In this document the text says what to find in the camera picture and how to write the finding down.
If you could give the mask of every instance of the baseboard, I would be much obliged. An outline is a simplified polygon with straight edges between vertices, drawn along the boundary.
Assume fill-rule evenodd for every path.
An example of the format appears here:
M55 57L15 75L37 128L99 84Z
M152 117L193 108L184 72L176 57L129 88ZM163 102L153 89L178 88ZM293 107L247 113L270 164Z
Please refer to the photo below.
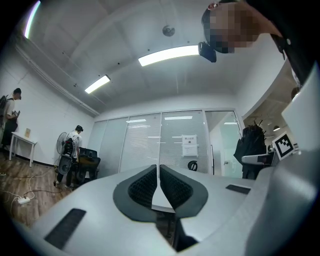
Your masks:
M15 157L23 159L23 160L26 160L26 161L30 161L30 158L24 157L22 155L15 154ZM34 164L38 164L38 165L42 165L42 166L49 166L49 167L55 167L56 166L54 164L49 164L49 163L45 163L45 162L39 162L39 161L35 161L35 160L33 160L33 163Z

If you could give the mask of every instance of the white power strip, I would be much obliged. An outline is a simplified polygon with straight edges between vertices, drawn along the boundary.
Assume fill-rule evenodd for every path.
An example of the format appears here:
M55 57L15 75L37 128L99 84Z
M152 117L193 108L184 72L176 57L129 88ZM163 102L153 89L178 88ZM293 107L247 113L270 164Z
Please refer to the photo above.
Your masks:
M20 205L23 205L23 204L29 203L29 202L30 202L30 198L29 198L29 197L26 197L26 198L22 197L22 198L19 198L19 199L18 199L18 203L19 203Z

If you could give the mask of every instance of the ceiling light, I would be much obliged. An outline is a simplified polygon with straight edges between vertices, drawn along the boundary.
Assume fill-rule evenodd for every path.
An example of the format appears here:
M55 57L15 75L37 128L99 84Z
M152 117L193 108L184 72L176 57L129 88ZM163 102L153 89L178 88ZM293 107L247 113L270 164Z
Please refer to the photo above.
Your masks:
M180 119L192 119L191 116L172 116L172 117L165 117L164 120L180 120Z
M279 127L278 125L276 125L276 126L273 128L273 131L275 132L275 131L278 131L278 130L280 130L280 127Z
M182 46L177 48L171 48L167 50L161 50L147 56L139 58L139 62L142 67L152 63L173 59L183 56L199 55L198 45Z
M26 38L29 38L29 33L30 33L30 28L31 28L31 24L32 24L32 21L35 17L35 14L37 12L37 9L40 5L40 1L36 2L35 5L33 6L32 8L32 11L30 13L30 16L29 16L29 19L28 19L28 22L26 23L26 27L25 27L25 31L24 31L24 36Z
M138 119L138 120L130 120L130 121L126 121L128 124L129 123L139 123L139 122L146 122L146 119Z
M94 90L98 89L100 86L103 86L104 84L108 83L110 81L110 78L107 77L107 75L104 75L101 77L98 81L95 81L93 84L91 84L85 91L90 94Z

